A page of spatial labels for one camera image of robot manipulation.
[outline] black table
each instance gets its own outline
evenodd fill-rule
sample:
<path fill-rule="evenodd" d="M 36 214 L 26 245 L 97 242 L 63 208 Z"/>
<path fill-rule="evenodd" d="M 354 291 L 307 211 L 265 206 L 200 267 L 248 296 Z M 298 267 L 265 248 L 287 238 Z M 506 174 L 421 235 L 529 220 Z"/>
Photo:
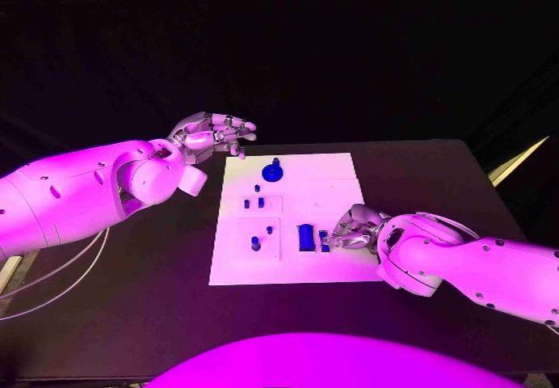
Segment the black table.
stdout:
<path fill-rule="evenodd" d="M 524 240 L 461 141 L 246 147 L 248 155 L 336 152 L 352 153 L 366 204 L 392 215 L 437 213 L 483 236 Z M 209 180 L 197 198 L 176 192 L 111 228 L 99 263 L 72 291 L 0 322 L 3 376 L 153 377 L 223 344 L 297 331 L 382 338 L 497 373 L 559 372 L 559 338 L 549 329 L 476 305 L 448 283 L 431 298 L 383 282 L 208 286 L 223 167 L 222 155 L 202 164 Z M 27 279 L 85 243 L 43 250 Z M 94 251 L 22 293 L 10 313 L 65 289 Z"/>

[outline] robotic arm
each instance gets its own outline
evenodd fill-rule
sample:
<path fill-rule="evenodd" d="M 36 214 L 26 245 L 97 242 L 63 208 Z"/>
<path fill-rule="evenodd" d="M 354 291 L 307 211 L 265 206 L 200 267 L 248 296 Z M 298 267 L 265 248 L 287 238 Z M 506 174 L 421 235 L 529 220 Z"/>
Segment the robotic arm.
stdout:
<path fill-rule="evenodd" d="M 208 179 L 192 166 L 216 151 L 245 158 L 238 139 L 257 127 L 200 112 L 167 139 L 125 141 L 40 159 L 0 179 L 0 260 L 71 243 L 160 204 L 180 188 L 196 196 Z"/>
<path fill-rule="evenodd" d="M 442 280 L 481 306 L 559 327 L 559 251 L 480 238 L 429 213 L 391 217 L 356 204 L 323 244 L 367 248 L 395 289 L 429 297 Z"/>

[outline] blue object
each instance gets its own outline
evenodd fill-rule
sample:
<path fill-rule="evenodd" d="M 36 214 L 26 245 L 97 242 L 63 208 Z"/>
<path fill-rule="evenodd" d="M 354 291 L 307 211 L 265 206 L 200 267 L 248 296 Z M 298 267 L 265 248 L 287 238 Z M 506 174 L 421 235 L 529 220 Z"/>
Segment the blue object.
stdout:
<path fill-rule="evenodd" d="M 254 236 L 252 237 L 252 240 L 251 240 L 251 243 L 252 243 L 252 250 L 254 251 L 259 251 L 259 242 L 258 242 L 258 237 L 257 236 Z"/>
<path fill-rule="evenodd" d="M 313 239 L 313 225 L 303 224 L 297 226 L 300 230 L 300 251 L 301 252 L 314 252 L 317 247 L 314 246 Z"/>
<path fill-rule="evenodd" d="M 282 178 L 282 168 L 280 167 L 278 158 L 274 158 L 274 162 L 264 168 L 262 178 L 267 182 L 277 182 Z"/>
<path fill-rule="evenodd" d="M 320 251 L 323 252 L 330 252 L 330 246 L 323 244 L 323 238 L 329 235 L 329 232 L 326 230 L 321 230 L 318 232 L 318 237 L 320 237 Z"/>

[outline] black background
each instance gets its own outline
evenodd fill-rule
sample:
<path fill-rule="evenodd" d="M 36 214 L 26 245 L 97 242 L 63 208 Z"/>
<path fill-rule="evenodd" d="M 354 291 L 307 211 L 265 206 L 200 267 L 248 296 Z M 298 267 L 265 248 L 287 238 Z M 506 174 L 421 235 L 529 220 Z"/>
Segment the black background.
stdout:
<path fill-rule="evenodd" d="M 556 2 L 0 2 L 3 169 L 164 137 L 467 139 L 556 50 Z"/>

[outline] cable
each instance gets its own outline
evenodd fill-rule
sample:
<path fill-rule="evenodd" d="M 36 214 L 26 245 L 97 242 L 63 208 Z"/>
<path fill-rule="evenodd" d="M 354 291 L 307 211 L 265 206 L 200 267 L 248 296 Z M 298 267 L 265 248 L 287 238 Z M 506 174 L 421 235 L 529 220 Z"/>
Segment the cable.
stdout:
<path fill-rule="evenodd" d="M 4 321 L 6 319 L 12 319 L 14 317 L 22 317 L 25 314 L 29 314 L 30 312 L 36 311 L 40 307 L 45 307 L 48 304 L 53 303 L 76 287 L 76 284 L 82 281 L 82 278 L 88 275 L 91 268 L 95 266 L 97 260 L 101 256 L 102 248 L 105 247 L 105 242 L 107 242 L 107 237 L 108 237 L 108 230 L 110 230 L 110 228 L 105 229 L 105 231 L 107 231 L 105 238 L 102 239 L 99 252 L 95 256 L 94 262 L 89 264 L 89 267 L 88 267 L 85 273 L 82 274 L 82 276 L 79 276 L 79 279 L 74 282 L 72 286 L 56 297 L 53 297 L 50 300 L 48 300 L 43 304 L 38 305 L 30 310 L 22 311 L 20 313 L 9 315 L 7 317 L 2 317 L 0 321 Z"/>
<path fill-rule="evenodd" d="M 548 326 L 548 325 L 545 326 L 559 335 L 559 331 L 552 326 Z"/>
<path fill-rule="evenodd" d="M 101 234 L 102 234 L 104 230 L 97 234 L 95 238 L 94 238 L 94 241 L 89 243 L 89 245 L 82 249 L 82 251 L 74 256 L 74 258 L 68 261 L 68 263 L 65 265 L 62 265 L 61 267 L 58 267 L 52 272 L 49 272 L 46 275 L 43 275 L 39 279 L 33 280 L 30 283 L 27 283 L 26 285 L 23 285 L 19 289 L 14 289 L 13 291 L 10 291 L 9 293 L 4 293 L 3 295 L 0 295 L 0 299 L 4 299 L 6 297 L 10 297 L 12 295 L 16 295 L 20 291 L 23 291 L 26 288 L 29 288 L 32 285 L 36 285 L 39 282 L 42 282 L 45 279 L 48 279 L 52 275 L 55 275 L 55 273 L 59 273 L 78 259 L 79 257 L 84 255 L 84 253 L 88 251 L 88 249 L 91 248 L 91 246 L 95 244 L 97 240 L 99 239 L 101 237 Z"/>

